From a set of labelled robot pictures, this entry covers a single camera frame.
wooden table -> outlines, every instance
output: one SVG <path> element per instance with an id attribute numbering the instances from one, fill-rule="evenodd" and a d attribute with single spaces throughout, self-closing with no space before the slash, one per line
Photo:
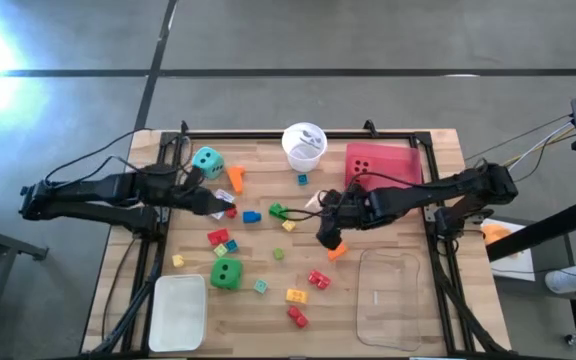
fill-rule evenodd
<path id="1" fill-rule="evenodd" d="M 448 176 L 464 168 L 457 132 L 452 129 L 428 130 L 432 134 L 440 176 Z M 160 132 L 142 131 L 135 134 L 129 161 L 143 166 L 155 161 Z M 425 232 L 419 210 L 389 226 L 369 232 L 344 231 L 342 237 L 349 251 L 336 262 L 329 262 L 327 251 L 315 239 L 319 221 L 298 223 L 286 232 L 281 222 L 268 215 L 273 202 L 303 208 L 319 189 L 343 188 L 345 147 L 348 142 L 369 141 L 383 145 L 406 146 L 402 140 L 331 140 L 327 153 L 316 170 L 308 173 L 309 184 L 298 186 L 296 173 L 290 169 L 279 140 L 194 140 L 194 149 L 210 146 L 219 151 L 229 165 L 246 168 L 244 193 L 237 196 L 239 211 L 256 210 L 263 214 L 261 223 L 245 225 L 241 217 L 220 221 L 212 217 L 193 216 L 173 211 L 163 275 L 201 274 L 208 286 L 208 320 L 206 337 L 201 347 L 192 353 L 176 356 L 441 356 L 446 355 L 438 315 L 432 273 L 428 259 Z M 423 160 L 424 178 L 429 178 Z M 204 186 L 232 191 L 227 175 L 206 181 Z M 210 270 L 216 255 L 206 233 L 227 227 L 236 239 L 239 252 L 233 257 L 244 264 L 242 288 L 228 291 L 209 285 Z M 117 271 L 131 234 L 113 227 L 82 350 L 92 349 L 100 342 L 101 317 L 112 279 Z M 493 281 L 483 240 L 474 232 L 466 232 L 460 240 L 457 254 L 466 301 L 482 325 L 502 346 L 510 348 L 503 314 Z M 285 252 L 283 261 L 273 258 L 272 250 Z M 356 297 L 359 259 L 365 249 L 396 248 L 394 251 L 416 257 L 420 264 L 418 277 L 418 319 L 421 345 L 414 352 L 367 346 L 356 335 Z M 124 265 L 113 299 L 109 306 L 106 331 L 110 331 L 124 312 L 130 297 L 138 246 L 133 246 Z M 185 266 L 174 268 L 171 256 L 181 254 Z M 332 279 L 325 290 L 318 290 L 307 281 L 310 270 L 318 269 Z M 253 290 L 257 279 L 268 283 L 260 295 Z M 308 304 L 300 306 L 310 324 L 298 329 L 286 315 L 286 289 L 305 290 Z M 143 321 L 142 314 L 138 324 Z M 457 315 L 451 309 L 458 348 L 461 336 Z M 141 326 L 135 330 L 138 347 Z"/>

large green block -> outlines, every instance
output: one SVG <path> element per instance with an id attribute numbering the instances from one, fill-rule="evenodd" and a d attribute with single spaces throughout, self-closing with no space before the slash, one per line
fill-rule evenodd
<path id="1" fill-rule="evenodd" d="M 268 213 L 276 218 L 279 218 L 281 220 L 286 220 L 286 215 L 282 214 L 281 212 L 283 210 L 286 210 L 287 208 L 285 206 L 281 206 L 280 203 L 274 203 L 272 205 L 270 205 L 270 208 L 268 209 Z"/>
<path id="2" fill-rule="evenodd" d="M 237 259 L 217 259 L 210 272 L 210 284 L 222 289 L 239 289 L 243 269 L 243 264 Z"/>

orange block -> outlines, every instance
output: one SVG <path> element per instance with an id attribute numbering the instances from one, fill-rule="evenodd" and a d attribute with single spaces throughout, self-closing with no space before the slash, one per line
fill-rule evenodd
<path id="1" fill-rule="evenodd" d="M 241 195 L 244 192 L 244 179 L 243 175 L 246 172 L 243 166 L 231 166 L 226 170 L 228 173 L 228 178 L 232 187 L 235 189 L 237 195 Z"/>
<path id="2" fill-rule="evenodd" d="M 348 249 L 344 243 L 339 244 L 335 250 L 328 250 L 328 260 L 334 261 L 341 255 L 343 255 Z"/>

concrete floor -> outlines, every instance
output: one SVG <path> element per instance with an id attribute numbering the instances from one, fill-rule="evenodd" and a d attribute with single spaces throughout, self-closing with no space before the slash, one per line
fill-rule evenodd
<path id="1" fill-rule="evenodd" d="M 0 0 L 0 70 L 149 69 L 168 0 Z M 183 0 L 162 68 L 576 68 L 576 0 Z M 19 189 L 135 126 L 146 78 L 0 78 L 0 232 L 50 247 L 19 257 L 0 311 L 0 359 L 77 353 L 108 226 L 29 222 Z M 576 77 L 159 79 L 146 125 L 196 129 L 457 128 L 466 156 L 570 112 Z M 487 154 L 504 161 L 550 128 Z M 90 171 L 123 141 L 64 170 Z M 535 159 L 517 167 L 530 170 Z M 105 173 L 117 171 L 113 164 Z M 576 202 L 576 153 L 546 152 L 500 215 Z M 567 302 L 501 293 L 513 348 L 576 359 Z"/>

